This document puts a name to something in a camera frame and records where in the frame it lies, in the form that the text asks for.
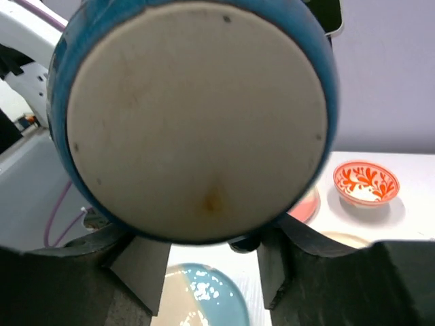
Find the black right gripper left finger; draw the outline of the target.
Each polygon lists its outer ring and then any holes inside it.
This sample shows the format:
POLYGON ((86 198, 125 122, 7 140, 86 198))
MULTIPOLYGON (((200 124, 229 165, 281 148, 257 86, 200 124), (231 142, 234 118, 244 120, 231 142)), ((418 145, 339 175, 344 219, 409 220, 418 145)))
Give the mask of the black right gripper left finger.
POLYGON ((1 247, 1 324, 149 325, 170 248, 115 225, 61 248, 1 247))

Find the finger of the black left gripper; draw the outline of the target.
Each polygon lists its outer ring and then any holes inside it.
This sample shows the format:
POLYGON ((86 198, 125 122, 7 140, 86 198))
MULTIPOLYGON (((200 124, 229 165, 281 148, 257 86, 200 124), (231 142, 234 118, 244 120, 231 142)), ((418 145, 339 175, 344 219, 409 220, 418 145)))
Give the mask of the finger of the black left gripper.
POLYGON ((306 0, 305 5, 329 37, 338 35, 343 27, 340 0, 306 0))

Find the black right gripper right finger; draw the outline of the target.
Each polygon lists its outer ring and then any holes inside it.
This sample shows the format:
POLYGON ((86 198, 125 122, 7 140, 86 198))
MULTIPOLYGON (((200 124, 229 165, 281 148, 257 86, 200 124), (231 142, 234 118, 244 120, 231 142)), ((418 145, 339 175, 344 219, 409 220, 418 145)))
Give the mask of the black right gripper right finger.
POLYGON ((354 249, 284 217, 257 250, 274 325, 433 325, 434 243, 354 249))

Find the orange patterned small bowl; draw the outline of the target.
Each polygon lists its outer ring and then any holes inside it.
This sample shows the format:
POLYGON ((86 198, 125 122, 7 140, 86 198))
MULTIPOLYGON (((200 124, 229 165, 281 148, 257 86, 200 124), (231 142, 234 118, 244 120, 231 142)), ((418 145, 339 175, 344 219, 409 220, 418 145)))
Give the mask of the orange patterned small bowl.
POLYGON ((392 171, 368 161, 353 160, 337 166, 333 173, 334 186, 347 203, 362 208, 388 204, 400 190, 392 171))

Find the dark blue mug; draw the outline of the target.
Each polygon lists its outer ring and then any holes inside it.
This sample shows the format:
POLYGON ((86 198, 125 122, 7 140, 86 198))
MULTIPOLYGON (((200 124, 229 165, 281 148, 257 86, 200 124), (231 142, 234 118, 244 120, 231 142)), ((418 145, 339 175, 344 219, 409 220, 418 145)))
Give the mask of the dark blue mug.
POLYGON ((48 121, 106 218, 183 245, 244 238, 332 149, 332 47, 302 1, 85 1, 55 47, 48 121))

